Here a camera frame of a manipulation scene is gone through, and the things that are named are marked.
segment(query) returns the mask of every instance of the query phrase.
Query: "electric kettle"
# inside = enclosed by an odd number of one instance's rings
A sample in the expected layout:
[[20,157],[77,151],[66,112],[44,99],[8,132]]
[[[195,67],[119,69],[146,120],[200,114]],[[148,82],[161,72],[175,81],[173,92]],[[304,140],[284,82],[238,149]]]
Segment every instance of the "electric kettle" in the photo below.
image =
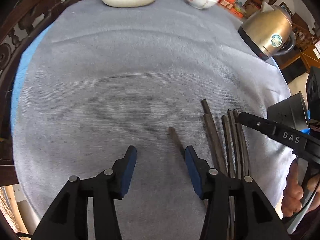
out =
[[238,33],[262,60],[289,52],[296,42],[291,16],[283,8],[266,2],[241,25]]

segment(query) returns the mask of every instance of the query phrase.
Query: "gray fabric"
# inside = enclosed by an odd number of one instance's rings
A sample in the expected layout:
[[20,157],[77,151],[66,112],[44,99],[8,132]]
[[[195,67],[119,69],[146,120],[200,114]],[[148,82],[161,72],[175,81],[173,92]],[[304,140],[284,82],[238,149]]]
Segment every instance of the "gray fabric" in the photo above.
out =
[[[218,6],[201,11],[182,0],[67,8],[33,55],[13,135],[19,182],[36,213],[70,175],[96,176],[135,145],[129,192],[116,201],[123,239],[198,239],[205,209],[167,127],[211,165],[201,99],[221,134],[227,109],[266,117],[290,96],[280,70],[242,41],[240,25]],[[293,156],[257,131],[244,133],[253,178],[276,205]]]

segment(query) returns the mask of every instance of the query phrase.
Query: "picture frame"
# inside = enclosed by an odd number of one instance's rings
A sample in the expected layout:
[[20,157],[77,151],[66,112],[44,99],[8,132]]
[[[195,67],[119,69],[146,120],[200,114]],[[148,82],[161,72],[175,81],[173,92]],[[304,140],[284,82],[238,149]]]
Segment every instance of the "picture frame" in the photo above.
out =
[[280,6],[281,8],[283,8],[283,9],[285,9],[285,10],[289,13],[290,17],[292,16],[292,12],[291,12],[290,9],[288,8],[288,6],[285,4],[285,2],[280,3],[279,6]]

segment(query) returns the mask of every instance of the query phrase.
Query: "black cable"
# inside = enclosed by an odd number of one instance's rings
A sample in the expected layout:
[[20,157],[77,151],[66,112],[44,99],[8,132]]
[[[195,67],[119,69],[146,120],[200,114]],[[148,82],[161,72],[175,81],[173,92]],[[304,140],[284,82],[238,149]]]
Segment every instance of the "black cable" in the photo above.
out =
[[22,232],[18,232],[18,233],[16,233],[16,235],[17,235],[17,237],[28,237],[28,238],[32,237],[32,235],[22,233]]
[[293,216],[291,216],[290,220],[286,224],[291,224],[292,221],[296,218],[296,216],[298,216],[301,212],[303,212],[307,208],[307,206],[309,205],[311,199],[313,199],[313,197],[315,196],[319,185],[320,185],[320,178],[319,178],[318,183],[317,183],[317,185],[315,187],[315,190],[313,191],[312,195],[308,199],[307,203],[303,206],[303,208],[301,208],[301,210],[298,213],[295,213]]

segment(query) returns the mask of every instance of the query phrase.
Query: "metal screw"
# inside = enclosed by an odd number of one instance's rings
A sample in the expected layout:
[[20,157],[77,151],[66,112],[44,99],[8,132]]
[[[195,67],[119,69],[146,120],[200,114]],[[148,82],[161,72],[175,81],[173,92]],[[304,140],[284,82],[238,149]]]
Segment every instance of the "metal screw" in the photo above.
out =
[[210,170],[209,170],[209,173],[210,173],[211,175],[217,175],[217,174],[218,174],[218,170],[216,170],[216,169],[210,169]]
[[113,170],[112,169],[106,169],[103,173],[105,175],[111,175],[113,173]]
[[244,180],[248,183],[252,182],[253,181],[253,178],[251,178],[250,176],[245,176],[244,177]]
[[72,175],[72,176],[69,177],[69,181],[70,182],[76,182],[77,179],[78,179],[78,177],[76,175]]

